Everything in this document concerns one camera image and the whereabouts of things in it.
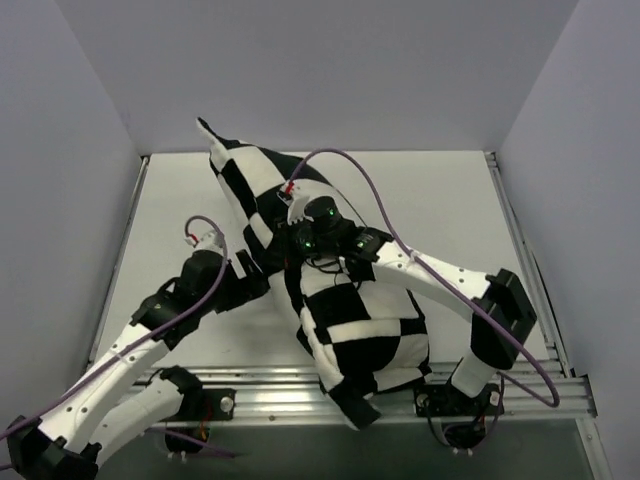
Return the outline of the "black white checkered pillowcase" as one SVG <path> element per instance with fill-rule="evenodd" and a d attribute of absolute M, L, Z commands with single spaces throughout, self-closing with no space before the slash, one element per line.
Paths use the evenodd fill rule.
<path fill-rule="evenodd" d="M 354 282 L 329 258 L 306 262 L 286 248 L 288 207 L 278 193 L 293 179 L 310 199 L 336 196 L 320 172 L 299 156 L 226 139 L 203 118 L 197 126 L 249 253 L 279 314 L 313 358 L 322 393 L 351 428 L 367 428 L 381 416 L 369 401 L 373 395 L 421 384 L 432 373 L 418 302 L 401 287 Z"/>

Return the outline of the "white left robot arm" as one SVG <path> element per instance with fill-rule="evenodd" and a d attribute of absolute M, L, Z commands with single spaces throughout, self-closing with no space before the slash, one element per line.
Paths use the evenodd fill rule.
<path fill-rule="evenodd" d="M 204 316 L 233 310 L 268 291 L 249 253 L 240 250 L 236 258 L 242 275 L 221 253 L 195 251 L 179 276 L 141 302 L 68 398 L 33 420 L 17 417 L 7 437 L 12 468 L 25 479 L 93 479 L 114 453 L 153 424 L 205 412 L 201 381 L 179 366 L 162 368 L 141 392 L 123 396 L 195 332 Z"/>

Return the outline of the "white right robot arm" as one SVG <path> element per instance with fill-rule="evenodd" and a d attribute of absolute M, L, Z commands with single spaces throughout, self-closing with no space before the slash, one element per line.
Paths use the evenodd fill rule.
<path fill-rule="evenodd" d="M 374 227 L 358 227 L 331 196 L 280 193 L 288 240 L 305 260 L 337 260 L 355 282 L 374 281 L 422 295 L 471 325 L 470 350 L 444 388 L 455 412 L 469 411 L 495 373 L 513 367 L 537 321 L 517 274 L 468 270 L 403 245 Z"/>

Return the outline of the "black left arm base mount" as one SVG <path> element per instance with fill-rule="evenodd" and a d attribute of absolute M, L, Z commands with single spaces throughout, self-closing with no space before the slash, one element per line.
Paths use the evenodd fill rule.
<path fill-rule="evenodd" d="M 234 418 L 236 390 L 232 388 L 206 388 L 196 396 L 195 420 L 223 422 Z"/>

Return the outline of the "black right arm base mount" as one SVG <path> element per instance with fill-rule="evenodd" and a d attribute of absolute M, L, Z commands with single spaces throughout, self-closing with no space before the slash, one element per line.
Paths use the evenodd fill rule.
<path fill-rule="evenodd" d="M 419 417 L 476 417 L 502 415 L 500 389 L 487 384 L 476 397 L 468 397 L 449 384 L 425 384 L 413 388 L 416 414 Z"/>

